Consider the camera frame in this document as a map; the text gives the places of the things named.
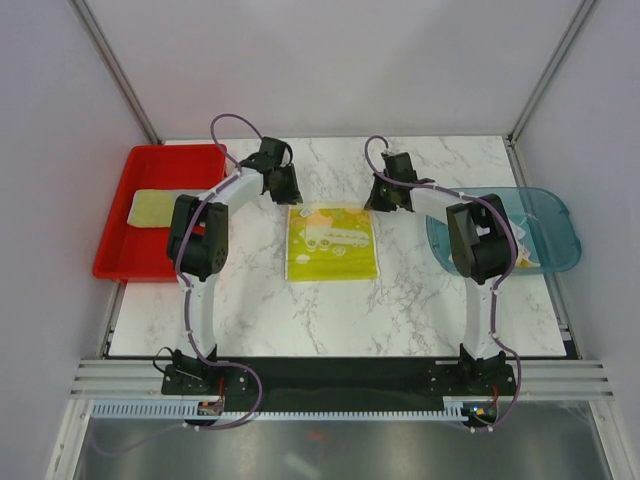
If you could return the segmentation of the yellow patterned towel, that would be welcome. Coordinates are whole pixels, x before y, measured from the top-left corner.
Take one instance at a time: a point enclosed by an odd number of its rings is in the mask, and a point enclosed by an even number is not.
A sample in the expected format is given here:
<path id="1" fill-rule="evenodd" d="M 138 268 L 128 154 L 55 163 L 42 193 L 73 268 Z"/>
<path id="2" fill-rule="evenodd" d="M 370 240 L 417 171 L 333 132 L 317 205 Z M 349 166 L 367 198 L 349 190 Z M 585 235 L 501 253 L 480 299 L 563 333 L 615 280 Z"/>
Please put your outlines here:
<path id="1" fill-rule="evenodd" d="M 285 253 L 287 280 L 360 281 L 378 276 L 370 211 L 322 204 L 289 208 Z"/>

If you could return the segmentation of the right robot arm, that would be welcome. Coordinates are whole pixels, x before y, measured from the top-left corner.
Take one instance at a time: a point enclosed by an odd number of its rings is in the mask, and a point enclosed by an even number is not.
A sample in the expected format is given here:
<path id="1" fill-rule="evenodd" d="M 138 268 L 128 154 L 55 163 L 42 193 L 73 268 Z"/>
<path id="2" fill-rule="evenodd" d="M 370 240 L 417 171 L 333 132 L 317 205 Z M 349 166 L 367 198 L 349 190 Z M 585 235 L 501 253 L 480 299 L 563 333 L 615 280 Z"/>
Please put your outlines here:
<path id="1" fill-rule="evenodd" d="M 381 154 L 384 169 L 375 169 L 368 210 L 404 209 L 435 219 L 447 227 L 455 269 L 465 279 L 466 325 L 460 357 L 468 363 L 457 370 L 458 385 L 480 394 L 493 383 L 486 363 L 499 357 L 504 345 L 497 329 L 497 298 L 512 272 L 517 245 L 501 198 L 472 196 L 430 179 L 420 180 L 408 153 Z"/>

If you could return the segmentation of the grey frog towel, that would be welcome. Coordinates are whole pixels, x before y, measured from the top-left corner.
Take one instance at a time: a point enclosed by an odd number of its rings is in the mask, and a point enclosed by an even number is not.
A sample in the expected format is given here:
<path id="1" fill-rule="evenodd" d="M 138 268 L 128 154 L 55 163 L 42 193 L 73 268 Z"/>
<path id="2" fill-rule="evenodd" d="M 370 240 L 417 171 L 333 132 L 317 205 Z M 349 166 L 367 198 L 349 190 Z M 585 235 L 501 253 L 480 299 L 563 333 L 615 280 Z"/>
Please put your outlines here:
<path id="1" fill-rule="evenodd" d="M 169 228 L 177 190 L 141 189 L 134 193 L 127 224 L 134 228 Z"/>

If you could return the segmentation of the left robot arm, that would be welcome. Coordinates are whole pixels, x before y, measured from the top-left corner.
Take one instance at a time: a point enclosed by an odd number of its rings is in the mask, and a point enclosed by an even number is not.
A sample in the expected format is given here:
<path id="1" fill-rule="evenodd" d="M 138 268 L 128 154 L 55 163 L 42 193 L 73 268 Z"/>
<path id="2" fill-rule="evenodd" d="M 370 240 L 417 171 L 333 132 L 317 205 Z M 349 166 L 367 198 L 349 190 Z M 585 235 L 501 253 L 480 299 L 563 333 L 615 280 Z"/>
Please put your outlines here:
<path id="1" fill-rule="evenodd" d="M 258 150 L 221 182 L 198 195 L 182 194 L 174 205 L 167 255 L 184 292 L 181 352 L 197 359 L 187 366 L 183 379 L 197 394 L 210 393 L 219 380 L 213 365 L 213 307 L 216 282 L 230 252 L 230 219 L 263 194 L 277 205 L 302 202 L 293 149 L 272 137 L 262 138 Z"/>

